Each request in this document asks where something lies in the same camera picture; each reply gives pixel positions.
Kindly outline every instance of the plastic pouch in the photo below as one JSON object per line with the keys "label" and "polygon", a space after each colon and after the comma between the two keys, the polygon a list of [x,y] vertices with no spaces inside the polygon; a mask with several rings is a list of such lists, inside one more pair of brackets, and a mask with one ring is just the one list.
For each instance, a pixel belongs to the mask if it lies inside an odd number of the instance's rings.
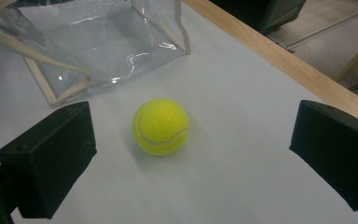
{"label": "plastic pouch", "polygon": [[61,105],[189,53],[180,0],[0,0],[0,43]]}

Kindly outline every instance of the tennis ball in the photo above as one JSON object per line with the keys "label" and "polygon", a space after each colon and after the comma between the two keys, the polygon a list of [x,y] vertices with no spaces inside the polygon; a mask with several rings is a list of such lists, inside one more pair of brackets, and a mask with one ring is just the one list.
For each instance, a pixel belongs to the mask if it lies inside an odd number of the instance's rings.
{"label": "tennis ball", "polygon": [[132,122],[135,141],[146,152],[165,156],[179,149],[188,136],[188,116],[173,100],[155,99],[142,105]]}

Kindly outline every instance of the black block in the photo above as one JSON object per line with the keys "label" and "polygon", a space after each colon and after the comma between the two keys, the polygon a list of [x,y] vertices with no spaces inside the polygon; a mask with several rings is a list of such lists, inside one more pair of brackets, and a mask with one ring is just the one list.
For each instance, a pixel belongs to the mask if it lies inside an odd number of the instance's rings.
{"label": "black block", "polygon": [[300,103],[290,149],[358,211],[358,119],[329,105]]}
{"label": "black block", "polygon": [[17,174],[23,217],[52,218],[95,155],[88,103],[68,105],[0,149],[1,167]]}

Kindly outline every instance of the table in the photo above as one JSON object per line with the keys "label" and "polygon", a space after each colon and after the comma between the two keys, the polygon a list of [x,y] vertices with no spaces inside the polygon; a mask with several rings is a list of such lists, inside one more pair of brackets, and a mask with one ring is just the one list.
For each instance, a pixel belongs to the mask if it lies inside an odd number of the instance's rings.
{"label": "table", "polygon": [[[288,149],[300,100],[358,117],[358,97],[208,1],[186,3],[192,54],[88,98],[96,157],[51,221],[17,211],[15,221],[358,223]],[[31,76],[0,46],[0,147],[54,110]],[[191,123],[184,148],[165,158],[144,154],[131,137],[136,109],[157,97],[179,102]]]}

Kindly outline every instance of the floor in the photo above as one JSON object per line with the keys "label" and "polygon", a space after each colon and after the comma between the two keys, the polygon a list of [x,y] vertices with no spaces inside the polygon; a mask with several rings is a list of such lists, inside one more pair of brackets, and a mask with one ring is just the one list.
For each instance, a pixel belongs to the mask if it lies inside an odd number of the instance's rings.
{"label": "floor", "polygon": [[[297,20],[268,37],[334,79],[358,52],[358,0],[307,0]],[[358,84],[358,63],[349,74],[339,81],[346,88]]]}

